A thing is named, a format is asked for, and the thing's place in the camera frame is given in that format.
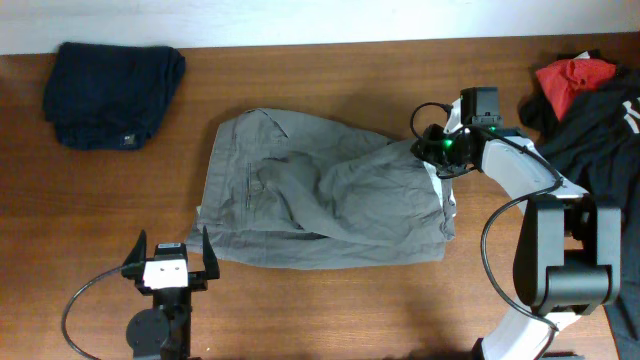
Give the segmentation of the grey shorts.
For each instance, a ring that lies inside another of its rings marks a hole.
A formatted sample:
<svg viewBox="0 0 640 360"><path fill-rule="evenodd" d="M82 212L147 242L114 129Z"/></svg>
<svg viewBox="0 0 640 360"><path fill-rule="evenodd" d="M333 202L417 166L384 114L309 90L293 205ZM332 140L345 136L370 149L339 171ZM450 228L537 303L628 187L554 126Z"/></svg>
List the grey shorts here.
<svg viewBox="0 0 640 360"><path fill-rule="evenodd" d="M266 268L408 265L444 257L456 211L410 141L259 108L218 127L186 243Z"/></svg>

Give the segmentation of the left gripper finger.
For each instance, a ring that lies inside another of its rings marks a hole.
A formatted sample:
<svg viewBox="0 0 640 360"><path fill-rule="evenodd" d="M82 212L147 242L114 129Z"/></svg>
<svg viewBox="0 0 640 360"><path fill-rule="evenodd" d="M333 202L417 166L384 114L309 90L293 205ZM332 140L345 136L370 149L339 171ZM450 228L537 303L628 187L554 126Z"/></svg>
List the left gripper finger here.
<svg viewBox="0 0 640 360"><path fill-rule="evenodd" d="M206 277L208 279L219 279L220 267L217 256L211 245L206 226L202 229L202 258Z"/></svg>
<svg viewBox="0 0 640 360"><path fill-rule="evenodd" d="M138 239L126 257L123 265L132 265L135 263L143 263L146 261L146 250L147 250L147 235L146 231L142 230L138 236Z"/></svg>

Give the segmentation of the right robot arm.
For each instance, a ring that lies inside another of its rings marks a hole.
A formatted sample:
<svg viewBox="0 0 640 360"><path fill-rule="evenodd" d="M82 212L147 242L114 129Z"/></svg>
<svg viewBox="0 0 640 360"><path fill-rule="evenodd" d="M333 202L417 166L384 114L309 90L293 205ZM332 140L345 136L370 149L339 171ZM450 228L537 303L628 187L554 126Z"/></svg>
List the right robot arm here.
<svg viewBox="0 0 640 360"><path fill-rule="evenodd" d="M613 302L621 285L621 211L562 176L516 128L429 126L411 147L440 177L477 170L509 195L486 221L480 256L488 279L509 310L478 339L474 359L541 359L555 337L597 307ZM523 222L513 263L516 298L496 280L488 237L500 215L517 207Z"/></svg>

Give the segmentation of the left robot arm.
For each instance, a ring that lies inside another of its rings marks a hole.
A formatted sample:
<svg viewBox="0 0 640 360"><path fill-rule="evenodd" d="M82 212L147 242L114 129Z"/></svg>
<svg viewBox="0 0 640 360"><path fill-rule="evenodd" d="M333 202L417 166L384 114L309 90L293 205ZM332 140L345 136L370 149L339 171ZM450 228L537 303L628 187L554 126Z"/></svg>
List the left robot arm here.
<svg viewBox="0 0 640 360"><path fill-rule="evenodd" d="M164 243L146 256L147 237L141 232L123 262L121 275L134 282L152 306L135 314L126 329L126 341L135 359L184 360L191 357L192 294L208 289L220 277L216 254L207 232L202 233L200 271L188 269L187 246Z"/></svg>

